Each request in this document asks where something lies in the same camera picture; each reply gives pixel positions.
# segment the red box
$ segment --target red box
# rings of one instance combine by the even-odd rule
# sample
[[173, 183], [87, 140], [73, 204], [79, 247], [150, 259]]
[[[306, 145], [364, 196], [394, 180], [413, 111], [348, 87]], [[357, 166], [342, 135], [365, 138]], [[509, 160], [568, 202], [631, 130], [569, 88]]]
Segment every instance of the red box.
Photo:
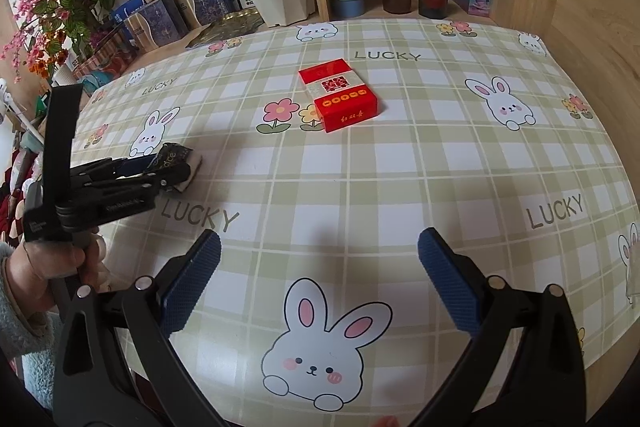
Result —
[[327, 132], [378, 115], [378, 98], [341, 58], [299, 71]]

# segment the finger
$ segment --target finger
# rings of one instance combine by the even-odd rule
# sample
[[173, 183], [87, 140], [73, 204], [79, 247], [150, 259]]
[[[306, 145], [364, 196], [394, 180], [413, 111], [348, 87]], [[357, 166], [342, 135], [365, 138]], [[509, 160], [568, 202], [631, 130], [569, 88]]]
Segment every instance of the finger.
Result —
[[92, 238], [91, 243], [86, 250], [84, 250], [84, 255], [84, 263], [79, 270], [80, 279], [84, 284], [89, 284], [96, 288], [98, 284], [100, 247], [94, 238]]
[[37, 241], [26, 243], [25, 250], [34, 274], [43, 280], [75, 274], [85, 258], [71, 243]]

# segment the table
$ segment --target table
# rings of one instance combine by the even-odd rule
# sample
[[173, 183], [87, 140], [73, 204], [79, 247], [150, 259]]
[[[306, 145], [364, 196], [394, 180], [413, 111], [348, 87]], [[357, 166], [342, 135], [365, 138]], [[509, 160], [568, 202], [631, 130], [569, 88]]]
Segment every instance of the table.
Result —
[[[174, 140], [204, 156], [183, 196], [163, 196], [155, 211], [103, 230], [108, 266], [129, 280], [158, 272], [204, 227], [220, 234], [220, 267], [172, 343], [229, 420], [351, 426], [395, 414], [408, 423], [467, 341], [415, 254], [430, 225], [485, 274], [523, 289], [563, 286], [584, 328], [586, 365], [638, 317], [620, 253], [638, 208], [597, 115], [535, 37], [442, 24], [363, 20], [255, 34], [149, 65], [103, 87], [82, 112], [74, 164], [127, 156], [140, 138], [152, 150]], [[297, 71], [334, 58], [366, 81], [382, 112], [326, 134]], [[360, 325], [353, 338], [379, 336], [351, 348], [364, 361], [362, 388], [352, 401], [344, 391], [337, 412], [328, 410], [335, 404], [278, 396], [282, 383], [264, 379], [279, 371], [262, 359], [287, 331], [291, 288], [303, 326], [311, 317], [323, 322], [322, 295], [326, 329], [361, 305], [383, 303], [368, 308], [375, 316], [366, 329], [351, 315]], [[485, 402], [514, 348], [515, 338]], [[130, 343], [126, 351], [140, 370]], [[314, 357], [324, 360], [290, 353], [282, 367], [297, 375]], [[353, 362], [344, 367], [332, 373], [351, 385]]]

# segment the gray fuzzy sleeve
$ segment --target gray fuzzy sleeve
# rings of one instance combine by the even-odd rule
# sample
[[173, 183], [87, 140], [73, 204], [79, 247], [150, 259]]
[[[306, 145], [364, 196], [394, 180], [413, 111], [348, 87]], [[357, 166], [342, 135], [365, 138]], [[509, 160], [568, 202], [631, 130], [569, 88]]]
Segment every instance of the gray fuzzy sleeve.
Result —
[[9, 288], [6, 287], [4, 266], [13, 249], [0, 243], [0, 349], [8, 359], [42, 351], [53, 343], [51, 319], [47, 314], [36, 313], [28, 322], [18, 316]]

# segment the wooden shelf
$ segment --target wooden shelf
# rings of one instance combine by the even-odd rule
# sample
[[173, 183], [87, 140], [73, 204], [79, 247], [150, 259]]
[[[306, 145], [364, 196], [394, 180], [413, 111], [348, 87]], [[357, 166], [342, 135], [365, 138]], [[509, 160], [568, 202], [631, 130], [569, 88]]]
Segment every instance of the wooden shelf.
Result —
[[[413, 10], [410, 13], [402, 15], [396, 15], [393, 13], [385, 12], [382, 7], [382, 0], [364, 0], [365, 12], [364, 15], [356, 17], [355, 19], [421, 19], [422, 16], [418, 13], [418, 0], [412, 0], [411, 2]], [[460, 6], [449, 0], [447, 6], [447, 16], [445, 19], [450, 21], [463, 21], [463, 22], [475, 22], [477, 24], [488, 24], [495, 26], [495, 22], [489, 17], [479, 17], [478, 15], [469, 15]]]

